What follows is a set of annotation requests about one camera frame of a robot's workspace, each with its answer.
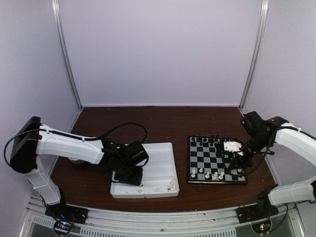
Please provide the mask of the white plastic compartment tray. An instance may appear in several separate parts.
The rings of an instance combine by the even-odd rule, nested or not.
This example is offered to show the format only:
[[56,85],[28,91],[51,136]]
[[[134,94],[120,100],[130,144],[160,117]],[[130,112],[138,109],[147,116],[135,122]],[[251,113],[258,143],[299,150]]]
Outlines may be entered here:
[[143,145],[149,155],[148,163],[143,167],[143,181],[158,181],[171,180],[176,181],[176,192],[160,193],[160,194],[143,194],[130,191],[128,184],[112,183],[110,194],[114,198],[120,199],[141,199],[141,198],[168,198],[176,197],[179,194],[180,187],[177,177],[177,170],[175,165],[173,145],[171,142],[165,143],[148,143]]

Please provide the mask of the black white chess board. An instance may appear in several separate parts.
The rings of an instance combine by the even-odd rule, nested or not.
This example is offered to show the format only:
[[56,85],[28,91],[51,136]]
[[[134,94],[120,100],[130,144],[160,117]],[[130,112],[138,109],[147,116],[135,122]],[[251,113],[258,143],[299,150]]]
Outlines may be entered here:
[[[229,161],[233,158],[232,154],[223,154],[224,149],[220,148],[202,148],[190,147],[187,140],[187,183],[188,184],[226,184],[226,185],[247,185],[247,176],[238,173],[237,169],[232,170],[232,175],[224,170],[229,166]],[[195,167],[197,179],[191,178],[192,168]],[[204,169],[203,173],[199,172],[200,168]],[[210,178],[205,179],[205,174],[210,172]],[[218,172],[218,179],[213,180],[212,175]],[[219,175],[224,172],[224,178],[219,180]]]

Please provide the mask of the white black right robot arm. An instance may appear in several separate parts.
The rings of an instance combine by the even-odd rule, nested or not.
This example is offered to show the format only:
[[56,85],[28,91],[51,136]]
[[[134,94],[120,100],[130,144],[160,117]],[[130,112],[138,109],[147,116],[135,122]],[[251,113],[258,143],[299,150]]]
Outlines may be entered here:
[[[256,111],[252,111],[244,115],[240,122],[251,138],[245,143],[238,141],[223,143],[224,152],[234,156],[229,161],[229,170],[251,167],[251,159],[262,150],[266,155],[274,144],[289,148],[311,164],[316,163],[315,137],[295,127],[288,120],[279,116],[264,120]],[[263,218],[272,207],[315,200],[316,178],[312,177],[294,184],[267,189],[258,196],[253,214]]]

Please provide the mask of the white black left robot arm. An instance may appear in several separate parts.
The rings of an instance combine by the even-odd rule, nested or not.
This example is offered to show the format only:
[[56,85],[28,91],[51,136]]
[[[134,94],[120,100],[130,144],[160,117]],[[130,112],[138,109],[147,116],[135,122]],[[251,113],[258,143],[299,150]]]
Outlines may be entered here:
[[7,141],[6,151],[12,145],[6,164],[15,172],[23,174],[42,197],[46,209],[60,219],[71,215],[61,188],[53,183],[39,161],[40,155],[65,157],[73,161],[83,161],[103,165],[115,173],[115,182],[139,186],[142,183],[143,167],[149,161],[141,141],[128,145],[120,144],[107,134],[85,137],[62,132],[42,124],[39,117],[31,117],[21,130]]

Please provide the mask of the row of black chess pieces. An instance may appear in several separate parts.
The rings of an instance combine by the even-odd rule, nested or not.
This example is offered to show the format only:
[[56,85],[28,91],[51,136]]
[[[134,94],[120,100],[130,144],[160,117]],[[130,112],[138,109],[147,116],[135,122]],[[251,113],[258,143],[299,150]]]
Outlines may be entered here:
[[188,144],[190,147],[202,148],[224,148],[225,142],[235,141],[233,138],[220,137],[219,135],[212,136],[188,136]]

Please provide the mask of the white scalloped bowl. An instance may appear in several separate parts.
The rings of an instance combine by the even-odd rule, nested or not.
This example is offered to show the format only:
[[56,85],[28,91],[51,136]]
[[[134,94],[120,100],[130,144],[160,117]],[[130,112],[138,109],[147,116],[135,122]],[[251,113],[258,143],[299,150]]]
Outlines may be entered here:
[[72,159],[70,159],[69,161],[70,161],[71,163],[73,163],[73,164],[83,164],[83,163],[85,163],[84,160],[72,160]]

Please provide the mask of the front aluminium rail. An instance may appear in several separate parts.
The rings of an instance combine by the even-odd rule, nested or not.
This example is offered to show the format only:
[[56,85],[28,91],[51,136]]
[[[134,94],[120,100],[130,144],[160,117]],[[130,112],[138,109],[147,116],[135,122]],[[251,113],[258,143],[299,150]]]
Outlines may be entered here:
[[[257,234],[256,222],[241,223],[237,207],[208,211],[137,213],[87,208],[85,224],[75,224],[66,237],[307,237],[296,206],[279,207],[270,217],[272,233]],[[45,215],[38,198],[31,198],[23,216],[18,237],[59,237],[53,231],[55,220]]]

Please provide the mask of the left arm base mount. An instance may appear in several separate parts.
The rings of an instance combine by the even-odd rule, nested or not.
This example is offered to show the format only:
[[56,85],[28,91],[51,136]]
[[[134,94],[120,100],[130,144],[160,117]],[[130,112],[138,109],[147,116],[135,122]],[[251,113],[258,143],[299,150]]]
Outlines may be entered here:
[[69,234],[76,228],[75,224],[85,224],[88,216],[88,209],[82,207],[71,205],[53,207],[48,205],[45,208],[45,215],[55,220],[52,228],[59,236]]

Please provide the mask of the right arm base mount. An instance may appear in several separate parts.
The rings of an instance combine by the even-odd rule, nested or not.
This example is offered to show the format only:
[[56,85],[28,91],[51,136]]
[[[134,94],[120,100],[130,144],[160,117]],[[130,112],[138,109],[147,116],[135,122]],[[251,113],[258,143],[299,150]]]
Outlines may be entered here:
[[278,213],[277,207],[260,207],[258,204],[242,205],[236,209],[239,223],[249,223],[258,235],[268,234],[272,230],[271,217]]

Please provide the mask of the right aluminium frame post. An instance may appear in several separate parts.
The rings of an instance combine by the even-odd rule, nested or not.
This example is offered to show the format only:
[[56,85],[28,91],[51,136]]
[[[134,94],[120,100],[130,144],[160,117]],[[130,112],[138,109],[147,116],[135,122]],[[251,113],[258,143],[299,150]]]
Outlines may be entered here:
[[256,67],[257,67],[259,55],[260,55],[260,50],[261,50],[263,40],[264,40],[267,19],[268,19],[268,14],[269,14],[269,3],[270,3],[269,0],[261,1],[260,16],[259,16],[259,21],[258,21],[258,28],[257,28],[257,33],[256,33],[254,49],[253,49],[252,58],[251,58],[251,62],[250,62],[250,66],[249,66],[249,70],[247,74],[246,83],[245,83],[242,97],[238,106],[238,109],[242,114],[246,113],[246,109],[245,109],[246,101],[250,93],[251,84],[255,76]]

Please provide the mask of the aluminium frame post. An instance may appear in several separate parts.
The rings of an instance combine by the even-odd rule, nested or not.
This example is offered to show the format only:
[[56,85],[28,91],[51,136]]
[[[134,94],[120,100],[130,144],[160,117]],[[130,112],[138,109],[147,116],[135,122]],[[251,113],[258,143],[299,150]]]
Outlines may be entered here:
[[65,40],[65,35],[63,31],[63,25],[62,25],[62,17],[61,17],[61,12],[60,12],[60,4],[58,0],[52,0],[51,3],[52,3],[52,11],[53,11],[54,19],[55,19],[55,24],[56,24],[57,34],[58,34],[59,43],[61,47],[62,59],[63,59],[66,75],[67,75],[71,92],[75,99],[77,108],[79,110],[82,110],[83,106],[79,98],[78,89],[75,83],[75,79],[74,79],[74,75],[72,72],[71,63],[70,63],[69,55],[67,51],[66,40]]
[[246,109],[245,109],[246,101],[250,93],[251,84],[255,76],[256,67],[257,67],[259,55],[260,55],[260,50],[261,50],[263,40],[264,40],[267,19],[268,19],[268,14],[269,14],[269,3],[270,3],[269,0],[261,1],[260,16],[259,16],[259,21],[258,21],[258,28],[257,28],[257,33],[256,33],[254,49],[253,49],[252,58],[251,58],[251,62],[250,62],[250,66],[249,66],[249,70],[247,74],[246,83],[245,83],[242,97],[238,106],[238,109],[242,114],[246,113]]

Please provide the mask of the left aluminium frame post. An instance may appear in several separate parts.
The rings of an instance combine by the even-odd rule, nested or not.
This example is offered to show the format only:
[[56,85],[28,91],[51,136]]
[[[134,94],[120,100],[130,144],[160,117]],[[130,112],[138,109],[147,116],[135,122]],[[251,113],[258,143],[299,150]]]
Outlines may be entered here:
[[83,106],[79,98],[78,89],[75,83],[75,79],[74,79],[74,75],[72,72],[71,63],[70,63],[69,55],[67,51],[66,40],[65,40],[65,35],[63,31],[63,25],[62,25],[62,17],[61,17],[61,12],[60,12],[60,4],[58,0],[52,0],[51,3],[52,3],[52,11],[53,11],[54,19],[55,19],[55,24],[56,24],[57,34],[58,34],[59,43],[61,47],[62,59],[63,59],[66,75],[67,75],[71,92],[75,99],[77,108],[79,110],[82,110]]

